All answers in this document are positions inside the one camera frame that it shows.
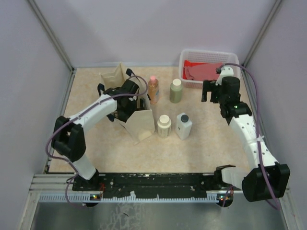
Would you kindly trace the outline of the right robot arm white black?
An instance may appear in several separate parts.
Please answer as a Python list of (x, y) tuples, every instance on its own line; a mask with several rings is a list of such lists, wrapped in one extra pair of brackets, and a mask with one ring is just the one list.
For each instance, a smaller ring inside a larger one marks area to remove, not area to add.
[(224, 190), (232, 185), (243, 191), (247, 201), (255, 202), (284, 196), (290, 177), (287, 164), (280, 164), (267, 148), (262, 137), (256, 133), (256, 124), (248, 104), (240, 100), (240, 80), (224, 77), (221, 84), (204, 80), (202, 98), (219, 104), (221, 116), (241, 141), (251, 171), (236, 166), (219, 166), (215, 171), (214, 184)]

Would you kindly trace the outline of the beige canvas tote bag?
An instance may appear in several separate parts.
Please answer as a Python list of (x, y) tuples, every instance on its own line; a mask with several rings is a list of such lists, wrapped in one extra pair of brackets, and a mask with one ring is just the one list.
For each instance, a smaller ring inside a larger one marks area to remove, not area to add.
[[(108, 88), (120, 87), (125, 80), (129, 79), (140, 87), (140, 92), (147, 91), (145, 83), (140, 77), (134, 77), (131, 69), (124, 64), (119, 63), (113, 72), (101, 73), (101, 83)], [(133, 112), (127, 121), (115, 121), (122, 125), (130, 134), (133, 143), (137, 144), (150, 137), (155, 131), (153, 111), (150, 106), (148, 95), (136, 97), (137, 111)]]

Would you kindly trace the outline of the green bottle beige cap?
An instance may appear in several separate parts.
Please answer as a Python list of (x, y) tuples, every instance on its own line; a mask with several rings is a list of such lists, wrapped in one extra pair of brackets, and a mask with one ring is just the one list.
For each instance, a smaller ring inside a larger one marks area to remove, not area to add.
[(170, 84), (170, 102), (177, 104), (181, 101), (183, 92), (183, 85), (180, 79), (174, 79)]

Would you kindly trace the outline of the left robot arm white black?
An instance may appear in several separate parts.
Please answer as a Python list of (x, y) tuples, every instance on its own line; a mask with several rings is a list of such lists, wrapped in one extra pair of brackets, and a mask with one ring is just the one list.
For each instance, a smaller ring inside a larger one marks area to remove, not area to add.
[(100, 179), (95, 174), (97, 169), (85, 155), (85, 133), (104, 117), (110, 116), (127, 122), (128, 118), (137, 110), (137, 99), (147, 93), (148, 88), (141, 92), (141, 87), (130, 79), (123, 85), (109, 88), (99, 93), (99, 98), (71, 117), (57, 118), (51, 146), (63, 160), (71, 164), (76, 173), (83, 178), (83, 185), (89, 190), (96, 189)]

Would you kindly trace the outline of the orange lotion bottle pink cap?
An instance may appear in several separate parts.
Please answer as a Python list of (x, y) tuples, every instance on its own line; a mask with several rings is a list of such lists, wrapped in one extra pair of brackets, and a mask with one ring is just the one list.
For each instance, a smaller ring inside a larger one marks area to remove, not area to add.
[(159, 81), (156, 76), (151, 76), (148, 81), (148, 95), (150, 103), (155, 104), (159, 100)]

